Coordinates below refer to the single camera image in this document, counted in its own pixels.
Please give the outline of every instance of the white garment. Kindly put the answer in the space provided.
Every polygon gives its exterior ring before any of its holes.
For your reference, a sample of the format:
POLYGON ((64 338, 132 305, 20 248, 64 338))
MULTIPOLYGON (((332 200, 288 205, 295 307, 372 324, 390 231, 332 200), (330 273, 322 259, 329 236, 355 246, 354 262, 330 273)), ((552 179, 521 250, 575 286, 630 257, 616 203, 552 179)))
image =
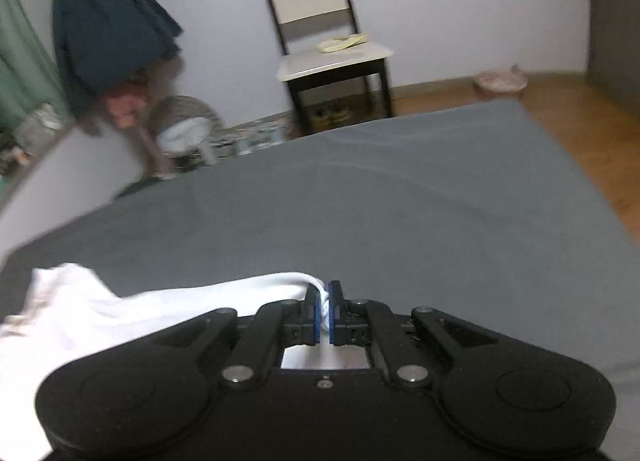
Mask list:
MULTIPOLYGON (((50 453, 33 399, 42 380, 61 365, 220 307, 247 316, 271 301, 303 300, 307 284, 321 293, 325 324, 324 285, 303 273, 118 298, 92 270, 76 264, 35 269, 22 313, 0 327, 0 459, 37 461, 50 453)), ((363 349, 334 348, 324 334, 321 346, 287 349, 282 367, 366 367, 363 358, 363 349)))

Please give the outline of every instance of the bed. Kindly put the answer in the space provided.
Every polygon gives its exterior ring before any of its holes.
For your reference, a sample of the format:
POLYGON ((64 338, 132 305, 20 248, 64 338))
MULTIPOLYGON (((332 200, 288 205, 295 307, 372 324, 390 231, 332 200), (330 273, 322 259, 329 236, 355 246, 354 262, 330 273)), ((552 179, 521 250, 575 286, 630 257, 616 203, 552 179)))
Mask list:
POLYGON ((396 313, 436 307, 603 371, 604 450, 640 456, 638 252, 515 101, 332 130, 119 199, 15 251, 1 316, 31 268, 69 262, 119 296, 302 271, 396 313))

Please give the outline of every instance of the green curtain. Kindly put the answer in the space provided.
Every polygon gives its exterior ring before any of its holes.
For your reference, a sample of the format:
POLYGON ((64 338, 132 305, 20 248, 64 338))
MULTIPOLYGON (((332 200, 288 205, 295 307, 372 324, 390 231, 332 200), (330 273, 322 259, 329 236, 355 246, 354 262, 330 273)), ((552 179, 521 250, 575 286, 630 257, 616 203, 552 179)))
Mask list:
POLYGON ((58 69, 20 0, 0 0, 0 126, 13 130, 43 102, 67 116, 58 69))

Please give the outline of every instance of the white chair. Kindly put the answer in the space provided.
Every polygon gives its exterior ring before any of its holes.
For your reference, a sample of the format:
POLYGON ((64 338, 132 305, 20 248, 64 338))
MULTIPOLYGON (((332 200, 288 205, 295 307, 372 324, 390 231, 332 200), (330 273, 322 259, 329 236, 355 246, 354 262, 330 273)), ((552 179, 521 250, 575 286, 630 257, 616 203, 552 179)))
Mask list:
POLYGON ((380 76, 382 104, 387 118, 393 116, 391 97, 386 76, 385 59, 393 52, 388 48, 367 41, 334 53, 320 53, 309 49, 290 54, 283 35, 282 25, 325 13, 346 10, 351 28, 358 33, 358 21, 351 0, 267 0, 282 48, 282 62, 277 78, 286 83, 291 101, 304 134, 311 133, 300 92, 343 80, 362 77, 365 86, 367 108, 371 109, 367 75, 380 76))

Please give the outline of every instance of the dark blue garment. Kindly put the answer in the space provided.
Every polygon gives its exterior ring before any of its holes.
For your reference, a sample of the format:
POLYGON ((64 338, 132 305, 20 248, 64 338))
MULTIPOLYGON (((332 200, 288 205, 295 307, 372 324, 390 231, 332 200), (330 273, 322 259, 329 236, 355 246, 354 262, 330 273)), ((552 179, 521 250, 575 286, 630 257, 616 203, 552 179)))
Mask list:
POLYGON ((54 0, 53 37, 70 110, 178 53, 182 28, 155 0, 54 0))

